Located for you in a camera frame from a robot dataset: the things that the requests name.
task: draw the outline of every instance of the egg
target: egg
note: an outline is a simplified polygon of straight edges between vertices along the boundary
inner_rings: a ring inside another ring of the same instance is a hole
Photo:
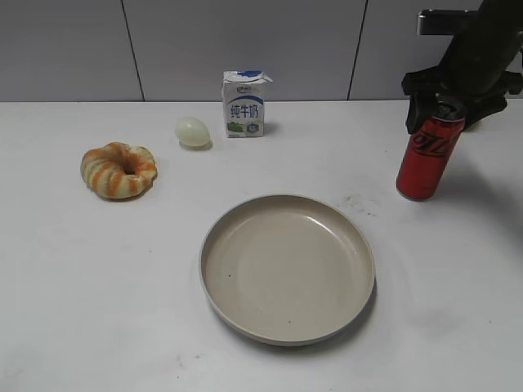
[[[181,118],[176,127],[176,134],[180,143],[188,147],[204,147],[211,141],[205,124],[194,117]]]

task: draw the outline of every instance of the soda can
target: soda can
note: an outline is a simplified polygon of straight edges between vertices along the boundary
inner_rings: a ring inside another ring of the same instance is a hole
[[[436,192],[466,116],[467,111],[458,100],[438,97],[435,114],[410,137],[396,179],[400,194],[421,201]]]

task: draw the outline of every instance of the plate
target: plate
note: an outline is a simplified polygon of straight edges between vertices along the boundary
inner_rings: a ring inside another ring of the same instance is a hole
[[[346,327],[373,290],[372,253],[341,212],[301,196],[256,198],[227,212],[200,253],[209,302],[237,332],[308,345]]]

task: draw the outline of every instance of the bread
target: bread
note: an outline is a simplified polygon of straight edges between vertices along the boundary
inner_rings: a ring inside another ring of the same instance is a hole
[[[158,175],[153,154],[117,141],[83,155],[82,178],[98,196],[132,198],[145,192]]]

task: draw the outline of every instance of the can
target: can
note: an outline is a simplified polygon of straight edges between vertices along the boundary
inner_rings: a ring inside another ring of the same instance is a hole
[[[422,201],[436,192],[466,116],[467,111],[458,100],[438,97],[435,114],[410,137],[396,179],[400,194]]]

